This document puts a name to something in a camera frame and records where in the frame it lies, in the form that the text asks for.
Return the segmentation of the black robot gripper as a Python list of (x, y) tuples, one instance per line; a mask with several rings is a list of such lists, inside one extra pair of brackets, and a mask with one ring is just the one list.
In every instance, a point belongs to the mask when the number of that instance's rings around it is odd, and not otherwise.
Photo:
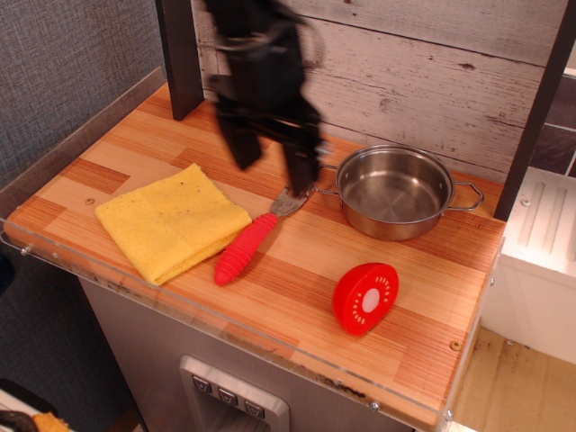
[(215, 49), (228, 65), (209, 78), (218, 97), (220, 131), (238, 167), (262, 156), (250, 124), (286, 122), (295, 134), (281, 140), (294, 196), (319, 178), (320, 116), (302, 97), (305, 66), (298, 26), (303, 20), (279, 1), (207, 1), (216, 28)]

